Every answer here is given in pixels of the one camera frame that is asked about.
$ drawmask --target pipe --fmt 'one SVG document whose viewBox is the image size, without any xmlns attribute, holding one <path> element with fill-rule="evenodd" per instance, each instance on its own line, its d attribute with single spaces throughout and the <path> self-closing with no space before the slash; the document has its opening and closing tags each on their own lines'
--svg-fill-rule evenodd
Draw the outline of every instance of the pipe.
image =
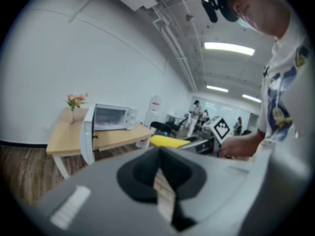
<svg viewBox="0 0 315 236">
<path fill-rule="evenodd" d="M 184 74 L 185 74 L 185 76 L 186 76 L 186 79 L 188 80 L 188 83 L 189 83 L 190 87 L 191 87 L 192 89 L 195 89 L 194 84 L 192 83 L 193 81 L 192 81 L 191 77 L 189 76 L 189 74 L 188 74 L 188 72 L 187 72 L 187 68 L 185 67 L 183 61 L 181 60 L 181 57 L 180 57 L 179 53 L 177 52 L 177 50 L 176 50 L 176 49 L 174 48 L 174 46 L 172 45 L 171 40 L 170 40 L 169 37 L 167 36 L 167 33 L 166 33 L 166 31 L 165 31 L 165 28 L 166 28 L 166 27 L 161 28 L 162 35 L 163 35 L 163 37 L 165 38 L 165 40 L 166 40 L 166 42 L 168 43 L 168 45 L 170 46 L 171 50 L 173 51 L 173 53 L 174 53 L 174 55 L 175 55 L 175 57 L 176 57 L 178 63 L 180 63 L 180 66 L 181 66 L 181 68 L 182 68 L 182 70 L 183 70 L 183 72 L 184 72 Z"/>
<path fill-rule="evenodd" d="M 170 48 L 171 48 L 172 52 L 174 53 L 175 57 L 176 57 L 176 58 L 179 58 L 179 54 L 178 54 L 177 51 L 174 49 L 174 47 L 173 47 L 173 45 L 172 45 L 170 39 L 168 38 L 166 32 L 163 30 L 163 28 L 160 29 L 160 28 L 157 26 L 157 22 L 158 22 L 158 21 L 160 21 L 160 20 L 164 21 L 164 20 L 161 18 L 161 14 L 158 13 L 158 11 L 157 11 L 155 8 L 153 8 L 153 9 L 154 9 L 155 13 L 156 13 L 157 16 L 158 16 L 158 19 L 156 19 L 156 20 L 153 21 L 153 25 L 158 29 L 158 31 L 160 31 L 160 32 L 162 33 L 162 36 L 164 37 L 165 41 L 166 41 L 166 42 L 168 43 L 168 45 L 170 46 Z M 187 74 L 187 71 L 186 71 L 186 68 L 185 68 L 184 64 L 181 62 L 181 60 L 178 60 L 178 63 L 179 63 L 179 65 L 180 65 L 181 69 L 182 69 L 183 72 L 184 72 L 184 75 L 185 75 L 185 77 L 186 77 L 186 79 L 187 79 L 187 81 L 188 81 L 188 83 L 189 83 L 189 86 L 191 87 L 191 89 L 194 90 L 194 87 L 193 87 L 193 85 L 192 85 L 192 83 L 191 83 L 191 80 L 190 80 L 190 78 L 189 78 L 189 75 Z"/>
<path fill-rule="evenodd" d="M 81 4 L 79 5 L 79 8 L 78 8 L 78 9 L 75 11 L 75 13 L 72 15 L 72 17 L 70 18 L 68 24 L 70 24 L 70 23 L 73 21 L 73 19 L 75 18 L 75 16 L 78 15 L 78 13 L 81 12 L 81 11 L 85 8 L 85 6 L 88 5 L 88 3 L 89 3 L 90 1 L 91 1 L 91 0 L 83 0 L 83 1 L 81 2 Z"/>
<path fill-rule="evenodd" d="M 195 84 L 195 81 L 193 79 L 193 76 L 192 76 L 192 73 L 191 73 L 191 70 L 189 69 L 189 64 L 187 62 L 187 60 L 185 60 L 185 63 L 182 62 L 182 60 L 180 58 L 184 58 L 185 55 L 184 55 L 184 52 L 180 46 L 180 44 L 178 43 L 178 40 L 177 38 L 175 37 L 175 35 L 173 34 L 172 30 L 169 28 L 169 24 L 170 24 L 170 21 L 158 10 L 156 9 L 155 7 L 153 7 L 155 13 L 157 14 L 158 16 L 158 19 L 157 20 L 154 20 L 153 21 L 153 24 L 155 25 L 155 27 L 161 31 L 164 39 L 166 40 L 166 42 L 168 43 L 168 45 L 171 47 L 171 50 L 173 51 L 175 57 L 177 58 L 185 76 L 186 76 L 186 79 L 188 80 L 189 82 L 189 85 L 190 87 L 197 91 L 197 86 Z M 162 29 L 159 29 L 159 27 L 156 25 L 157 21 L 164 21 L 166 26 Z M 172 41 L 170 40 L 170 38 L 168 37 L 167 33 L 165 32 L 165 30 L 169 33 L 171 39 L 173 40 L 173 42 L 175 43 L 177 49 L 179 50 L 180 53 L 177 52 L 177 50 L 175 49 L 174 45 L 172 44 Z"/>
<path fill-rule="evenodd" d="M 163 5 L 167 9 L 168 13 L 170 14 L 169 17 L 171 18 L 171 20 L 174 24 L 174 27 L 175 27 L 175 30 L 177 31 L 177 34 L 182 38 L 183 43 L 187 45 L 188 44 L 187 39 L 186 39 L 186 37 L 185 37 L 185 35 L 184 35 L 184 33 L 183 33 L 179 23 L 178 23 L 173 11 L 169 9 L 168 5 L 166 5 L 165 2 L 163 2 Z"/>
<path fill-rule="evenodd" d="M 189 8 L 188 8 L 188 5 L 187 5 L 186 1 L 185 1 L 185 0 L 182 0 L 182 2 L 183 2 L 183 5 L 184 5 L 185 8 L 186 8 L 187 13 L 190 14 L 190 10 L 189 10 Z M 197 37 L 197 42 L 198 42 L 199 51 L 200 51 L 200 56 L 201 56 L 201 62 L 202 62 L 203 76 L 204 76 L 204 79 L 205 79 L 205 78 L 206 78 L 206 70 L 205 70 L 205 67 L 204 67 L 204 61 L 203 61 L 203 54 L 202 54 L 202 49 L 201 49 L 201 43 L 200 43 L 200 40 L 199 40 L 198 31 L 197 31 L 195 22 L 192 22 L 192 26 L 193 26 L 193 29 L 194 29 L 194 31 L 195 31 L 196 37 Z"/>
<path fill-rule="evenodd" d="M 166 31 L 168 32 L 168 34 L 169 34 L 169 35 L 171 36 L 171 38 L 174 40 L 175 45 L 177 46 L 181 57 L 182 57 L 182 58 L 185 58 L 185 54 L 184 54 L 184 52 L 183 52 L 183 49 L 180 47 L 180 44 L 178 43 L 178 40 L 177 40 L 176 36 L 174 35 L 174 33 L 171 31 L 170 27 L 169 27 L 169 26 L 166 26 L 165 28 L 166 28 Z M 189 64 L 188 64 L 188 62 L 187 62 L 187 59 L 184 60 L 184 63 L 186 64 L 187 67 L 189 67 Z M 189 75 L 193 78 L 193 75 L 192 75 L 190 69 L 188 69 L 188 73 L 189 73 Z M 196 86 L 194 80 L 193 80 L 193 85 L 194 85 L 194 89 L 197 89 L 197 86 Z"/>
</svg>

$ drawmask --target glass partition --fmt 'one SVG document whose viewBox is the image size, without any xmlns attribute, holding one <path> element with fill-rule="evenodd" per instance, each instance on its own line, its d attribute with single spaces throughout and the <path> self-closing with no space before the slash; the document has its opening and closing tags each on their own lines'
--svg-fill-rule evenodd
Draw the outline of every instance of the glass partition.
<svg viewBox="0 0 315 236">
<path fill-rule="evenodd" d="M 214 116 L 222 116 L 231 130 L 233 130 L 233 126 L 237 122 L 238 117 L 242 118 L 242 132 L 247 129 L 251 115 L 249 111 L 195 96 L 191 98 L 189 111 L 192 111 L 194 109 L 195 105 L 193 103 L 195 102 L 195 100 L 199 100 L 201 111 L 204 112 L 206 109 L 210 118 L 213 118 Z"/>
</svg>

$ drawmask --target yellow object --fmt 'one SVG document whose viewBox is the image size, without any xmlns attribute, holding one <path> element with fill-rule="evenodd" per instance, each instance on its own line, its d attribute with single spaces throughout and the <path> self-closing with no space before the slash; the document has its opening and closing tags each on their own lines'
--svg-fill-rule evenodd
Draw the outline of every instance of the yellow object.
<svg viewBox="0 0 315 236">
<path fill-rule="evenodd" d="M 190 141 L 159 135 L 154 135 L 153 137 L 151 137 L 150 142 L 155 146 L 165 146 L 172 148 L 178 148 L 180 146 L 190 144 Z"/>
</svg>

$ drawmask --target wooden table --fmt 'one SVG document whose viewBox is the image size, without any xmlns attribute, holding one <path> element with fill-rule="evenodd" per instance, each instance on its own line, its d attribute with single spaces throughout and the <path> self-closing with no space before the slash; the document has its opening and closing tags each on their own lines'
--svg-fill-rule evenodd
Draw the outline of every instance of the wooden table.
<svg viewBox="0 0 315 236">
<path fill-rule="evenodd" d="M 70 123 L 70 108 L 65 108 L 56 123 L 54 132 L 49 140 L 46 152 L 52 155 L 58 169 L 64 178 L 68 178 L 69 174 L 64 167 L 61 157 L 80 155 L 80 130 L 84 117 L 88 109 L 75 109 L 75 123 Z M 94 135 L 93 149 L 106 150 L 119 146 L 132 144 L 137 141 L 145 140 L 145 148 L 149 147 L 152 131 L 147 127 L 136 123 L 133 130 L 110 130 L 96 131 Z"/>
</svg>

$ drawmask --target wooden floor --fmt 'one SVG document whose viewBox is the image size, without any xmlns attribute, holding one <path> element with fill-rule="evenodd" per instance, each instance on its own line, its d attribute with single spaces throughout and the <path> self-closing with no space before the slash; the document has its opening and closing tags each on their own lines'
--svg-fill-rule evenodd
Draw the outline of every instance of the wooden floor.
<svg viewBox="0 0 315 236">
<path fill-rule="evenodd" d="M 127 145 L 96 152 L 95 160 L 106 160 L 135 149 L 135 145 Z M 62 160 L 70 175 L 87 165 L 81 155 L 64 157 Z M 47 156 L 44 148 L 0 146 L 0 168 L 12 195 L 32 206 L 63 181 L 54 159 Z M 158 191 L 158 209 L 170 221 L 175 195 L 160 170 L 154 188 Z"/>
</svg>

